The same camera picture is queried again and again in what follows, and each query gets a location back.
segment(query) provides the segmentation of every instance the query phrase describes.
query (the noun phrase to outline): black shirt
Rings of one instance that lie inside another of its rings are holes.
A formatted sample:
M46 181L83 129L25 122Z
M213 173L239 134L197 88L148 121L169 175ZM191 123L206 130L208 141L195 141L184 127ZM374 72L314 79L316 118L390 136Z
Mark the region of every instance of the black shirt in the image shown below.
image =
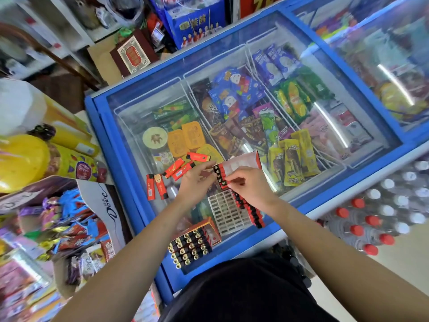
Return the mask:
M319 307L301 276L280 257L223 262L195 276L159 322L338 321Z

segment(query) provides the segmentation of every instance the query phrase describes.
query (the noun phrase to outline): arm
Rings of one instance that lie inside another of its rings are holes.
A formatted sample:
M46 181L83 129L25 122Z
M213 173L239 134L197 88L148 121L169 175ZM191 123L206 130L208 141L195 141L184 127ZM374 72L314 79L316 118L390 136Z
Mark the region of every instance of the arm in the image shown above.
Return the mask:
M280 200L260 169L241 167L226 179L280 225L357 321L429 321L429 297Z
M165 256L179 220L200 202L216 180L214 173L205 179L201 179L200 173L215 164L214 161L202 163L186 173L175 200L93 276L53 322L74 322L76 312L83 322L131 321Z

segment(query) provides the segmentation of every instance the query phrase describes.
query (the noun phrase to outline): red bottle cap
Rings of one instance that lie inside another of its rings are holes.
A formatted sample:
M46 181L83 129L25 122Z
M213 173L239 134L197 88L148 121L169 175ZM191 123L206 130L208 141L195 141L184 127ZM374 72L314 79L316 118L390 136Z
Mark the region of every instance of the red bottle cap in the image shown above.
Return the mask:
M366 216L365 222L371 226L380 226L381 225L380 219L376 216Z
M353 225L350 227L350 232L353 235L362 236L363 235L363 227L359 226L359 225Z
M361 198L356 198L351 200L351 205L355 208L362 209L365 208L365 201Z
M378 254L378 248L372 244L365 244L363 246L363 250L368 254L368 255L377 255Z
M346 208L337 208L335 210L335 214L341 218L347 218L348 217L348 210Z
M386 245L393 245L395 243L395 238L389 234L381 234L380 242Z

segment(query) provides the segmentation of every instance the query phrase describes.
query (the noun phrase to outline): white bottle cap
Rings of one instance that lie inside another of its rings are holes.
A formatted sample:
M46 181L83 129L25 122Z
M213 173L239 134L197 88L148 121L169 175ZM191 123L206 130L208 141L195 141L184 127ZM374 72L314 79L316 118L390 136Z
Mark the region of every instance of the white bottle cap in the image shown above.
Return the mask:
M365 195L372 200L377 200L380 199L381 197L381 193L380 191L376 190L376 189L367 189L365 191Z
M400 234L408 234L410 232L410 226L405 222L395 222L394 229Z
M386 178L380 182L380 186L384 189L391 189L395 187L395 182L390 178Z
M410 222L424 224L426 222L426 217L420 212L413 212L410 214Z
M417 174L414 172L404 172L401 176L404 181L414 181L417 178Z
M417 188L414 192L418 197L429 197L429 189L427 188Z
M427 170L429 169L429 162L427 161L415 161L413 166L416 170Z
M378 213L383 216L394 216L395 209L389 205L381 205L378 208Z
M395 195L393 197L393 203L395 205L399 205L399 206L405 206L408 205L409 200L407 197L403 196L403 195Z

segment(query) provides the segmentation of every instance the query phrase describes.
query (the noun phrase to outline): hand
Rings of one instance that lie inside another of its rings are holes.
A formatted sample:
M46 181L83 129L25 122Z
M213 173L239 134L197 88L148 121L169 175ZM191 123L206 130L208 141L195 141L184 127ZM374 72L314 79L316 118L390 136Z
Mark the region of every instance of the hand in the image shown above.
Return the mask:
M213 169L215 164L216 161L201 163L182 176L175 201L178 201L185 210L189 210L199 203L206 195L208 188L216 181L216 173L211 174L204 171Z
M261 169L240 166L225 179L231 189L267 214L270 214L270 207L281 201L269 187Z

